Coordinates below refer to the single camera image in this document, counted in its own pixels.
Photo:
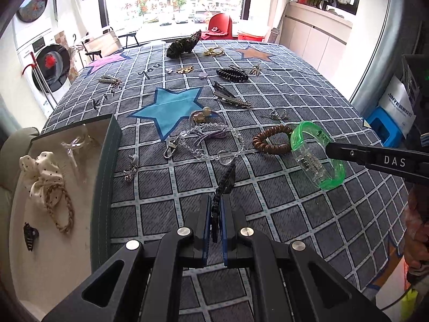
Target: beige sofa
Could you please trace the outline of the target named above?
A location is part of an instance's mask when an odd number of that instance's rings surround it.
[[[0,151],[0,280],[12,299],[15,297],[9,262],[12,201],[21,171],[19,158],[27,154],[31,139],[38,135],[36,128],[18,130],[6,140]]]

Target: metal screw head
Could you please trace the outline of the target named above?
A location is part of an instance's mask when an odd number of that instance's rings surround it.
[[[305,243],[302,241],[295,241],[292,243],[292,248],[296,251],[303,251],[305,249]]]
[[[179,228],[179,229],[177,229],[177,234],[180,235],[180,236],[187,236],[187,235],[190,234],[190,229],[189,228],[185,228],[185,227]]]
[[[240,230],[240,234],[243,236],[252,236],[255,232],[252,228],[243,228]]]
[[[130,251],[133,251],[134,249],[137,249],[138,247],[140,247],[140,243],[137,240],[130,240],[127,242],[125,247]]]

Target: red chair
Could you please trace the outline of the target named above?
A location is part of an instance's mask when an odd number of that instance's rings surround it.
[[[210,37],[205,38],[205,40],[232,40],[232,19],[229,15],[218,13],[210,18],[208,30],[210,31],[215,27],[222,32],[227,32],[228,35],[210,35]]]

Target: green transparent bangle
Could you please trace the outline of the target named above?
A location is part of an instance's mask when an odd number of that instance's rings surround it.
[[[332,190],[341,185],[345,178],[344,162],[331,160],[334,168],[334,175],[328,172],[319,159],[313,155],[308,144],[304,140],[304,133],[311,135],[324,147],[332,142],[329,135],[318,125],[312,122],[301,122],[292,132],[290,145],[292,154],[300,167],[305,172],[308,179],[322,190]]]

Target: blue stool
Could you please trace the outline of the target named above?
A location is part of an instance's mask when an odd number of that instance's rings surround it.
[[[378,106],[366,120],[371,128],[377,133],[381,143],[387,148],[397,148],[402,140],[402,132],[395,121]]]

